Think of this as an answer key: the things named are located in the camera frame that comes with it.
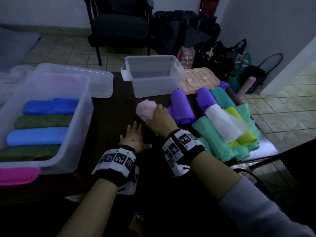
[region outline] dark table surface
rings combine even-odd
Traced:
[[[226,92],[236,105],[242,104],[231,89]],[[197,118],[202,116],[200,109],[195,104],[196,95],[188,95],[194,114]],[[27,203],[54,197],[64,197],[86,193],[95,182],[91,172],[102,154],[119,142],[119,136],[126,133],[126,127],[134,121],[141,122],[135,114],[139,102],[148,99],[170,105],[170,95],[136,98],[132,83],[123,81],[120,73],[114,73],[113,95],[108,99],[92,98],[94,112],[89,131],[86,137],[81,159],[77,170],[71,174],[39,175],[29,184],[0,187],[0,207],[20,203]],[[190,125],[180,126],[194,133]],[[161,141],[146,127],[144,127],[144,142],[160,145]],[[161,148],[149,150],[148,155],[163,155],[158,151]],[[276,155],[278,152],[269,139],[263,135],[260,139],[260,148],[248,160],[260,159]]]

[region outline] chair leg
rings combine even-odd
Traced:
[[[99,47],[98,47],[97,45],[95,45],[95,49],[96,49],[96,51],[97,51],[97,56],[98,56],[99,65],[102,66]]]

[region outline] red object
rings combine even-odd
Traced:
[[[207,17],[215,15],[218,3],[220,0],[203,0],[202,3],[202,14]]]

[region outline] blue garbage bag roll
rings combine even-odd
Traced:
[[[13,130],[7,136],[9,146],[61,145],[68,127],[46,127]]]
[[[23,108],[25,115],[73,115],[79,100],[54,98],[53,100],[31,100]]]

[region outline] transparent plastic container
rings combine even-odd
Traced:
[[[131,81],[136,98],[171,94],[186,72],[174,55],[125,57],[124,81]]]
[[[109,98],[113,93],[113,74],[111,72],[51,63],[40,64],[35,71],[85,75],[90,81],[91,97]]]
[[[7,135],[14,129],[17,118],[23,115],[28,101],[53,98],[79,99],[57,155],[42,161],[0,162],[0,169],[35,167],[41,168],[40,174],[71,173],[77,169],[93,113],[89,80],[84,75],[34,72],[29,76],[0,110],[0,149],[8,146]]]

